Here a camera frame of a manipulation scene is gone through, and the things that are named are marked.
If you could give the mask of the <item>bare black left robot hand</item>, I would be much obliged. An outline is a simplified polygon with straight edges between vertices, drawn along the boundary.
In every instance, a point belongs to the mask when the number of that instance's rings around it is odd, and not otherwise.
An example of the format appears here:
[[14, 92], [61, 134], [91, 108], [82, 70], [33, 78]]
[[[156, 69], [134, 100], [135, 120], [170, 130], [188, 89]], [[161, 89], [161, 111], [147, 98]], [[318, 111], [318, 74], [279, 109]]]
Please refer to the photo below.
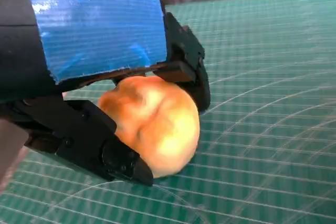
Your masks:
[[88, 100], [62, 94], [153, 72], [176, 83], [199, 112], [210, 104], [204, 48], [161, 0], [1, 0], [1, 118], [23, 146], [111, 181], [147, 186], [147, 162]]

